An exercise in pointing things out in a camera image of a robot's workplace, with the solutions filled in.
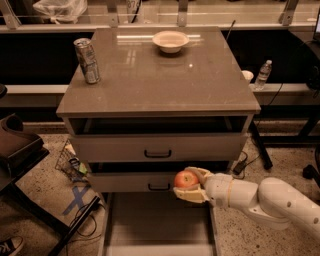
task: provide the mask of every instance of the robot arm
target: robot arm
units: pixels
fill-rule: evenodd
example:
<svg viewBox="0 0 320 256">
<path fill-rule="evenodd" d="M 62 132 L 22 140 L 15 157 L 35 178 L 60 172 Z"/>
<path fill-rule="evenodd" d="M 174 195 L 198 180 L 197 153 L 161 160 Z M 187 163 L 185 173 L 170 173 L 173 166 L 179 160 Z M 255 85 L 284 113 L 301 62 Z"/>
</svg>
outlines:
<svg viewBox="0 0 320 256">
<path fill-rule="evenodd" d="M 250 219 L 277 230 L 294 223 L 320 239 L 320 207 L 300 191 L 277 178 L 266 178 L 260 185 L 233 179 L 227 174 L 212 174 L 207 170 L 188 167 L 202 175 L 196 189 L 174 188 L 178 198 L 214 207 L 235 208 Z"/>
</svg>

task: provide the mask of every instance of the soda can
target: soda can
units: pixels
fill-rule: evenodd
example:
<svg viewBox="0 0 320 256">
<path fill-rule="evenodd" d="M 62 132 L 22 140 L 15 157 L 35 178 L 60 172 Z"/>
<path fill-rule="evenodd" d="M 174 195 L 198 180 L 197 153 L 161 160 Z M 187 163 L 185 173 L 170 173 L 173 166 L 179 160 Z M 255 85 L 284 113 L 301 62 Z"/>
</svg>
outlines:
<svg viewBox="0 0 320 256">
<path fill-rule="evenodd" d="M 100 81 L 96 56 L 89 38 L 79 38 L 73 42 L 85 80 L 88 84 Z"/>
</svg>

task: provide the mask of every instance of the water bottle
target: water bottle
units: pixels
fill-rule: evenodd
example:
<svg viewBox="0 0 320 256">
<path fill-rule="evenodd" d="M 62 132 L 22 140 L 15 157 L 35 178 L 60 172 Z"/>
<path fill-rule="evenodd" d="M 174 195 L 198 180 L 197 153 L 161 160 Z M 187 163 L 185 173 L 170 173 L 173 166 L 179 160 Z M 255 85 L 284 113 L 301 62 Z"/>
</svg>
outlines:
<svg viewBox="0 0 320 256">
<path fill-rule="evenodd" d="M 259 71 L 259 75 L 256 78 L 256 81 L 254 82 L 254 89 L 256 91 L 261 91 L 264 87 L 264 84 L 267 82 L 267 79 L 271 73 L 272 70 L 272 61 L 267 60 L 266 63 L 264 63 Z"/>
</svg>

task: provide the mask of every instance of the gray countertop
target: gray countertop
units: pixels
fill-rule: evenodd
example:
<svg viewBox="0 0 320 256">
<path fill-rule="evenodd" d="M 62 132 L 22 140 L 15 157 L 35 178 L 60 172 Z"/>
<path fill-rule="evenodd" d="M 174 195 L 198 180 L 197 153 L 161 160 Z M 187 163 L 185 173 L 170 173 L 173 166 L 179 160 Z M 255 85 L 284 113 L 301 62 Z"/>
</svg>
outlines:
<svg viewBox="0 0 320 256">
<path fill-rule="evenodd" d="M 94 85 L 78 68 L 61 117 L 258 113 L 257 103 L 219 28 L 170 28 L 190 42 L 164 54 L 152 37 L 164 28 L 97 29 L 92 39 L 101 73 Z"/>
</svg>

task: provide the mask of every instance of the red apple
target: red apple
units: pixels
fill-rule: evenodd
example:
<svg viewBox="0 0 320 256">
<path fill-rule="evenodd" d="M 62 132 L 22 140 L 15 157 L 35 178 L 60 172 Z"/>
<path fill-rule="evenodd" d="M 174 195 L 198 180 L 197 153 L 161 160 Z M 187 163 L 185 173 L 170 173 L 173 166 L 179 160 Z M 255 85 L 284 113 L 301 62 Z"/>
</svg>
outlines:
<svg viewBox="0 0 320 256">
<path fill-rule="evenodd" d="M 178 172 L 174 178 L 174 186 L 178 188 L 187 188 L 197 183 L 199 183 L 197 175 L 189 170 Z"/>
</svg>

